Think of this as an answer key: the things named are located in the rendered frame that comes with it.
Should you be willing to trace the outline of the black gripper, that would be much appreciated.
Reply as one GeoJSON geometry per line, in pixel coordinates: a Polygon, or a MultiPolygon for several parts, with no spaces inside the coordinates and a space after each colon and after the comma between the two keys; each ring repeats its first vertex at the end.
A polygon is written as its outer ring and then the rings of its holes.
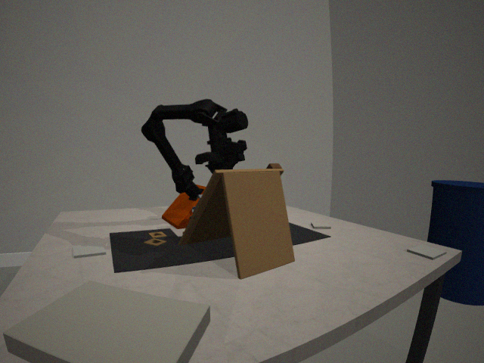
{"type": "Polygon", "coordinates": [[[210,141],[207,142],[207,144],[210,145],[211,152],[207,151],[205,153],[197,154],[195,157],[196,164],[203,164],[204,162],[209,161],[205,166],[212,174],[216,169],[233,169],[236,163],[245,160],[244,154],[233,154],[225,149],[224,152],[219,153],[221,137],[224,137],[225,141],[228,141],[227,135],[212,136],[209,138],[210,141]]]}

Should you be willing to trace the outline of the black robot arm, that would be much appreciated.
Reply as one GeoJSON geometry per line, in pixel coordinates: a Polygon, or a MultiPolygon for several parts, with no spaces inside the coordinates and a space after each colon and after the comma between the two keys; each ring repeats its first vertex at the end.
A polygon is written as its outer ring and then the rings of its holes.
{"type": "MultiPolygon", "coordinates": [[[[152,112],[148,121],[142,126],[141,132],[148,141],[155,143],[158,151],[163,155],[172,170],[172,179],[175,182],[176,191],[180,194],[186,193],[189,200],[196,201],[203,189],[198,188],[194,180],[193,171],[189,165],[181,163],[168,142],[165,135],[163,119],[189,119],[195,123],[201,123],[208,127],[209,137],[215,135],[227,135],[226,133],[237,132],[248,127],[248,119],[244,112],[238,109],[230,110],[215,104],[211,99],[203,99],[192,104],[179,104],[171,106],[158,105],[152,112]],[[213,119],[214,114],[218,112],[213,119]]],[[[219,153],[224,149],[233,154],[244,154],[247,149],[245,140],[225,141],[221,137],[219,153]]]]}

